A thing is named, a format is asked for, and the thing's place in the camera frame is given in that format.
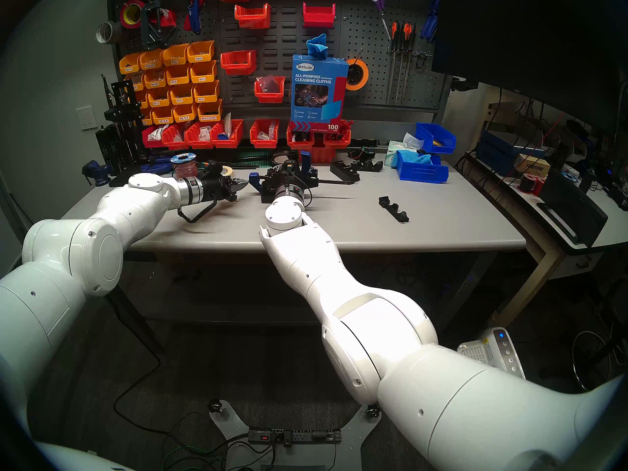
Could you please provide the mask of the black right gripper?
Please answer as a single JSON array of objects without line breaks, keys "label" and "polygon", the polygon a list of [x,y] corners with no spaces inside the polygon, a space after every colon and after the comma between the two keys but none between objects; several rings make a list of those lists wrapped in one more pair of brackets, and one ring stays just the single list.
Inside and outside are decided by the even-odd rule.
[{"label": "black right gripper", "polygon": [[317,175],[306,175],[306,181],[303,181],[300,177],[291,173],[276,173],[267,172],[265,179],[266,188],[272,190],[278,190],[279,187],[285,185],[292,185],[301,190],[312,189],[314,186],[319,186],[319,179]]}]

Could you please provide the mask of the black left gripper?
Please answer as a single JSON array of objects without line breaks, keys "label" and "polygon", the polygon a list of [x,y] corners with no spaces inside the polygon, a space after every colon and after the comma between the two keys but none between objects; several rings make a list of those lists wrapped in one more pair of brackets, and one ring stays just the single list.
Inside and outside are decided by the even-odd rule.
[{"label": "black left gripper", "polygon": [[248,180],[215,174],[209,170],[201,171],[202,202],[221,201],[234,202],[237,194],[249,184]]}]

